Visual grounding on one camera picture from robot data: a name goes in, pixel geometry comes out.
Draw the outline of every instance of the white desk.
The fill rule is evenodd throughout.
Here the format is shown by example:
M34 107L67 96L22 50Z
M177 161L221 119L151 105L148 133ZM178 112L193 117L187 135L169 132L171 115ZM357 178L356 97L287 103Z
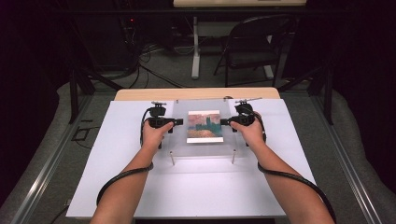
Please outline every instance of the white desk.
M174 7L302 7L305 6L306 0L174 0ZM193 36L194 36L194 56L192 61L191 78L199 77L200 50L198 36L222 36L228 35L236 25L235 22L221 22L209 24L203 22L200 24L198 19L193 19ZM270 66L266 66L267 76L272 74Z
M288 164L305 178L315 183L303 149L294 130L288 109L278 99L274 88L215 88L182 90L128 90L119 91L117 101L111 103L101 130L92 148L82 178L78 184L67 217L91 218L96 208L96 197L108 179L118 174L138 151L139 124L151 100L268 97L251 101L263 116L267 143ZM166 117L172 117L168 101ZM234 112L234 102L230 111ZM257 160L245 146L240 133L238 156L176 158L175 166L169 157L167 144L173 136L167 134L154 158L154 169L136 210L139 218L247 218L283 217L283 210L269 189L263 174L257 169Z

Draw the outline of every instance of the person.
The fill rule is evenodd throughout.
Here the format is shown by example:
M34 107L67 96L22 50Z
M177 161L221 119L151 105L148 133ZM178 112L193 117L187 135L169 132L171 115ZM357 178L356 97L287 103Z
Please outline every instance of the person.
M262 126L257 119L249 126L233 121L230 125L242 134L261 167L300 175L265 144L262 139ZM172 127L173 123L170 122L154 129L146 121L143 128L143 145L123 171L149 167L163 135ZM129 175L109 186L96 208L91 223L132 223L148 174L149 172L143 172ZM292 224L334 223L323 201L307 185L282 176L265 174L265 178Z

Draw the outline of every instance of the black chair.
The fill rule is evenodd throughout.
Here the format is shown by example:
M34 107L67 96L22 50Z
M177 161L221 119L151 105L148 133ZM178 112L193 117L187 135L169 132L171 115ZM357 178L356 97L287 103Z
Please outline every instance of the black chair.
M264 80L228 84L228 70L241 68L258 68L265 65L275 65L272 86L276 84L276 75L280 61L283 40L290 33L295 19L288 15L254 17L235 25L228 36L221 38L222 54L216 67L225 66L225 87L263 82ZM225 58L225 65L220 65Z

